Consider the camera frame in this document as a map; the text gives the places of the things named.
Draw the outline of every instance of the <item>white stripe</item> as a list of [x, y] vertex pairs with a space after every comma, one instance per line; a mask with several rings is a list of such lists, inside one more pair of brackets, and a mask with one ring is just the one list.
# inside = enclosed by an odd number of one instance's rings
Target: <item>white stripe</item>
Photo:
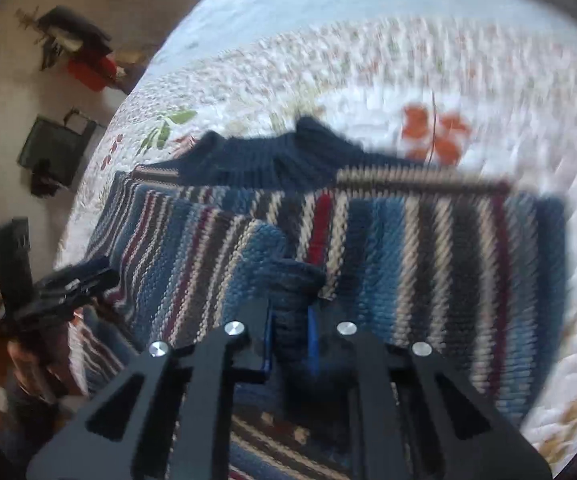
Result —
[[268, 205], [268, 213], [266, 215], [267, 223], [275, 225], [278, 222], [278, 211], [280, 210], [280, 204], [284, 193], [281, 191], [273, 193], [270, 198], [270, 204]]
[[114, 379], [114, 376], [109, 376], [99, 364], [91, 359], [91, 356], [88, 353], [84, 354], [84, 368], [95, 374], [101, 375], [107, 383], [110, 383]]
[[95, 349], [95, 346], [94, 346], [92, 340], [89, 340], [88, 338], [84, 337], [82, 339], [82, 347], [84, 348], [84, 357], [88, 357], [88, 358], [92, 359], [92, 356], [95, 356], [97, 361], [104, 364], [105, 368], [108, 368], [108, 370], [110, 370], [110, 372], [114, 376], [119, 374], [124, 369], [123, 365], [117, 366], [117, 364], [114, 363], [113, 358], [107, 359], [105, 355], [103, 355], [101, 352], [97, 351]]
[[[118, 222], [116, 224], [117, 229], [115, 229], [115, 236], [114, 238], [117, 239], [119, 233], [121, 232], [121, 229], [124, 225], [124, 223], [126, 222], [126, 216], [128, 215], [129, 210], [131, 209], [131, 205], [133, 204], [133, 200], [135, 198], [135, 190], [137, 189], [137, 186], [139, 186], [139, 184], [137, 184], [136, 182], [129, 184], [126, 188], [127, 188], [127, 193], [123, 196], [122, 198], [122, 202], [120, 203], [120, 218], [118, 219]], [[114, 230], [113, 229], [113, 224], [111, 223], [110, 226], [108, 226], [109, 228], [105, 229], [104, 235], [103, 237], [98, 240], [98, 242], [95, 244], [94, 248], [91, 248], [89, 251], [86, 251], [88, 254], [95, 254], [108, 240], [108, 237], [110, 237], [111, 232]], [[112, 250], [112, 245], [110, 248], [108, 248], [107, 253], [110, 254]]]
[[262, 462], [265, 462], [268, 465], [272, 466], [273, 468], [282, 471], [285, 475], [289, 476], [290, 478], [294, 478], [296, 480], [313, 480], [312, 478], [303, 475], [299, 471], [295, 471], [294, 469], [291, 469], [289, 466], [281, 462], [278, 462], [269, 455], [265, 454], [263, 450], [253, 447], [251, 444], [246, 442], [243, 438], [237, 436], [235, 433], [231, 433], [231, 442], [241, 447], [245, 451], [252, 453], [256, 458], [262, 460]]
[[349, 197], [346, 193], [339, 193], [336, 196], [335, 215], [331, 227], [331, 243], [326, 257], [326, 285], [322, 290], [322, 297], [328, 300], [335, 298], [335, 288], [344, 261], [348, 218]]
[[182, 298], [182, 304], [180, 306], [177, 318], [175, 319], [175, 325], [173, 326], [172, 329], [171, 343], [173, 344], [177, 340], [177, 334], [180, 331], [180, 327], [182, 325], [182, 321], [184, 320], [184, 316], [186, 316], [188, 306], [190, 305], [190, 300], [193, 297], [195, 289], [198, 286], [198, 276], [200, 275], [200, 270], [202, 264], [204, 263], [204, 254], [206, 253], [206, 248], [208, 247], [208, 240], [213, 234], [213, 226], [215, 225], [215, 218], [218, 212], [219, 209], [211, 209], [208, 212], [208, 219], [204, 224], [204, 232], [198, 243], [198, 253], [195, 256], [195, 260], [193, 261], [193, 266], [191, 267], [190, 270], [190, 276], [188, 277], [188, 284], [186, 287], [186, 291], [184, 297]]
[[[88, 338], [93, 341], [96, 345], [101, 346], [102, 348], [105, 349], [106, 353], [109, 355], [110, 357], [110, 362], [112, 362], [112, 367], [117, 368], [118, 370], [123, 370], [124, 369], [124, 365], [122, 364], [122, 361], [120, 361], [117, 356], [112, 352], [112, 350], [110, 348], [108, 348], [100, 339], [96, 338], [95, 335], [93, 334], [93, 332], [91, 331], [90, 327], [88, 327], [87, 325], [85, 325], [84, 323], [82, 323], [82, 331], [86, 331]], [[124, 345], [126, 348], [129, 348], [132, 352], [134, 352], [137, 355], [136, 350], [133, 348], [133, 346], [131, 346], [128, 342], [126, 342], [126, 344]]]
[[84, 344], [82, 339], [82, 326], [79, 316], [76, 315], [68, 324], [68, 348], [70, 350], [68, 368], [80, 391], [88, 397], [88, 385], [86, 384], [86, 373], [84, 371]]
[[248, 224], [246, 230], [244, 231], [244, 234], [242, 234], [242, 236], [237, 242], [237, 245], [235, 246], [235, 251], [233, 251], [233, 254], [231, 255], [228, 261], [226, 272], [224, 273], [224, 279], [222, 280], [222, 282], [220, 282], [219, 292], [217, 293], [217, 304], [215, 312], [216, 324], [219, 324], [221, 322], [222, 310], [224, 308], [224, 297], [226, 296], [226, 291], [228, 290], [228, 286], [231, 283], [231, 279], [233, 279], [233, 271], [235, 270], [235, 266], [242, 258], [242, 252], [248, 245], [252, 233], [253, 231], [255, 231], [258, 225], [259, 222], [255, 220]]
[[131, 180], [129, 179], [128, 176], [125, 175], [124, 177], [122, 177], [121, 185], [118, 185], [118, 190], [116, 191], [115, 196], [113, 197], [113, 202], [110, 204], [110, 207], [108, 208], [108, 214], [105, 216], [105, 218], [102, 219], [101, 222], [99, 222], [95, 226], [95, 230], [93, 231], [93, 234], [91, 236], [91, 241], [97, 240], [97, 242], [99, 242], [99, 238], [101, 238], [105, 234], [109, 225], [113, 224], [113, 221], [117, 218], [117, 209], [124, 202], [124, 200], [127, 197], [127, 193], [130, 190], [130, 183]]
[[397, 285], [397, 309], [395, 310], [395, 344], [407, 346], [411, 333], [411, 312], [417, 272], [419, 245], [420, 201], [409, 197], [405, 202], [405, 239], [402, 246], [402, 269]]
[[148, 184], [150, 187], [154, 188], [161, 188], [161, 189], [178, 189], [180, 187], [179, 184], [174, 182], [162, 182], [161, 180], [152, 180], [149, 179], [141, 179], [139, 176], [135, 177], [136, 181], [142, 182], [144, 184]]
[[315, 215], [315, 195], [309, 193], [305, 196], [305, 204], [302, 214], [302, 227], [299, 231], [299, 246], [295, 259], [303, 262], [309, 250], [309, 241], [313, 231], [313, 216]]
[[[126, 268], [132, 263], [133, 258], [137, 254], [137, 250], [139, 249], [140, 245], [142, 244], [142, 242], [144, 240], [143, 238], [141, 238], [139, 243], [136, 244], [133, 251], [130, 254], [128, 254], [129, 248], [133, 244], [133, 241], [137, 238], [137, 233], [139, 232], [140, 225], [142, 225], [142, 222], [144, 222], [144, 219], [146, 219], [146, 224], [144, 225], [144, 229], [146, 230], [146, 227], [147, 227], [148, 223], [150, 222], [150, 219], [153, 216], [153, 208], [155, 207], [155, 192], [154, 191], [149, 190], [146, 193], [146, 196], [144, 197], [144, 205], [146, 205], [149, 202], [149, 199], [151, 198], [151, 196], [153, 196], [153, 202], [151, 203], [151, 205], [148, 208], [147, 207], [142, 208], [142, 211], [139, 215], [139, 219], [137, 221], [135, 230], [133, 231], [133, 234], [129, 238], [128, 243], [126, 244], [126, 246], [124, 247], [124, 250], [121, 253], [120, 269], [119, 269], [120, 277], [125, 274]], [[111, 295], [111, 294], [118, 292], [122, 286], [122, 281], [123, 280], [120, 279], [118, 284], [116, 286], [114, 286], [113, 288], [109, 289], [106, 292], [106, 294]], [[124, 305], [125, 303], [126, 303], [126, 294], [124, 295], [124, 298], [122, 300], [118, 301], [116, 306], [119, 307], [121, 305]]]
[[200, 188], [200, 193], [198, 194], [198, 204], [204, 203], [204, 197], [206, 196], [206, 190], [208, 189], [207, 186], [202, 186]]
[[473, 386], [484, 393], [493, 360], [493, 337], [495, 336], [495, 229], [493, 212], [488, 199], [477, 203], [480, 238], [480, 303], [475, 329], [475, 344], [470, 380]]
[[208, 285], [208, 292], [206, 294], [206, 303], [204, 304], [204, 309], [202, 310], [202, 322], [200, 324], [200, 331], [198, 333], [197, 341], [203, 339], [204, 336], [206, 335], [206, 333], [208, 332], [208, 315], [210, 314], [210, 311], [212, 310], [211, 302], [213, 301], [213, 294], [215, 292], [215, 286], [217, 284], [217, 279], [220, 277], [219, 271], [222, 268], [222, 263], [224, 262], [224, 258], [226, 257], [226, 252], [228, 251], [228, 248], [231, 246], [231, 243], [233, 242], [233, 237], [235, 236], [235, 232], [237, 231], [238, 227], [240, 226], [240, 224], [243, 221], [244, 221], [243, 216], [236, 216], [233, 219], [233, 223], [229, 227], [229, 229], [226, 233], [226, 237], [224, 238], [224, 243], [222, 244], [222, 247], [219, 250], [217, 262], [216, 262], [216, 265], [213, 269], [213, 274], [210, 277], [210, 283]]
[[466, 175], [453, 171], [453, 169], [437, 170], [427, 166], [419, 167], [393, 167], [373, 166], [371, 168], [344, 168], [337, 173], [337, 187], [350, 184], [353, 186], [362, 184], [461, 184], [470, 186], [492, 186], [496, 183], [480, 176]]
[[[169, 202], [171, 202], [171, 197], [165, 196], [164, 199], [162, 200], [162, 206], [161, 206], [159, 215], [157, 217], [157, 222], [155, 224], [155, 229], [153, 230], [153, 236], [151, 238], [151, 241], [149, 242], [148, 247], [146, 248], [146, 251], [144, 252], [144, 255], [140, 259], [139, 264], [137, 264], [137, 267], [135, 268], [135, 272], [133, 273], [133, 281], [131, 282], [131, 287], [133, 290], [135, 290], [138, 276], [140, 278], [142, 278], [142, 280], [139, 283], [139, 290], [137, 291], [136, 296], [139, 296], [139, 292], [142, 289], [142, 284], [144, 283], [143, 277], [146, 275], [146, 273], [150, 272], [153, 269], [153, 266], [155, 266], [155, 263], [159, 257], [159, 254], [162, 251], [162, 246], [161, 245], [156, 246], [155, 243], [158, 239], [158, 236], [160, 235], [160, 232], [163, 229], [163, 226], [168, 223], [169, 217], [167, 216], [166, 221], [165, 221], [164, 215], [166, 214], [166, 211], [168, 209], [168, 203]], [[155, 250], [155, 255], [153, 257], [151, 257], [153, 250]], [[146, 268], [145, 271], [142, 272], [142, 268], [146, 264], [148, 264], [148, 267]]]
[[231, 471], [234, 471], [235, 473], [237, 473], [239, 476], [241, 476], [242, 478], [244, 478], [244, 480], [255, 480], [255, 478], [253, 478], [250, 475], [247, 475], [244, 471], [242, 471], [241, 469], [236, 468], [234, 465], [228, 465], [228, 468]]
[[84, 364], [85, 365], [88, 364], [88, 367], [91, 369], [95, 368], [93, 371], [96, 371], [100, 375], [104, 376], [104, 379], [106, 379], [107, 381], [110, 381], [113, 377], [115, 377], [118, 374], [118, 372], [116, 372], [112, 367], [110, 366], [105, 367], [100, 362], [96, 362], [93, 358], [94, 356], [102, 363], [108, 364], [108, 361], [104, 360], [104, 358], [93, 349], [91, 343], [85, 340]]
[[251, 203], [251, 210], [249, 211], [249, 216], [255, 218], [255, 212], [257, 211], [258, 206], [260, 205], [260, 197], [262, 196], [261, 191], [255, 192], [255, 198], [252, 200]]
[[177, 170], [169, 168], [151, 168], [149, 166], [137, 166], [135, 171], [149, 175], [177, 175]]
[[153, 322], [151, 325], [151, 340], [161, 340], [164, 338], [164, 332], [169, 324], [169, 321], [171, 320], [171, 316], [174, 310], [172, 306], [175, 305], [177, 302], [177, 297], [180, 294], [180, 276], [188, 264], [188, 249], [193, 243], [193, 237], [200, 219], [201, 208], [192, 206], [189, 209], [189, 213], [187, 219], [184, 222], [184, 225], [181, 227], [182, 236], [176, 247], [175, 261], [172, 266], [172, 271], [168, 277], [166, 291], [164, 292], [161, 302], [157, 307], [157, 312], [154, 319], [160, 319], [162, 313], [164, 313], [164, 317], [162, 319], [161, 325], [157, 325], [155, 322]]
[[443, 333], [449, 310], [453, 250], [453, 217], [451, 200], [448, 198], [440, 198], [435, 207], [435, 235], [435, 276], [429, 343], [441, 351], [445, 346]]

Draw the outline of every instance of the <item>bed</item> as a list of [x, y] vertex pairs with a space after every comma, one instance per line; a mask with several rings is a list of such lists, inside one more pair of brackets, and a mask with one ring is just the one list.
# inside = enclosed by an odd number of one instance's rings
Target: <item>bed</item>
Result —
[[274, 135], [311, 114], [366, 149], [411, 155], [411, 106], [469, 130], [456, 141], [461, 170], [567, 197], [565, 330], [521, 428], [558, 474], [577, 453], [577, 24], [546, 4], [203, 0], [111, 121], [56, 266], [84, 255], [116, 171], [171, 158], [206, 130]]

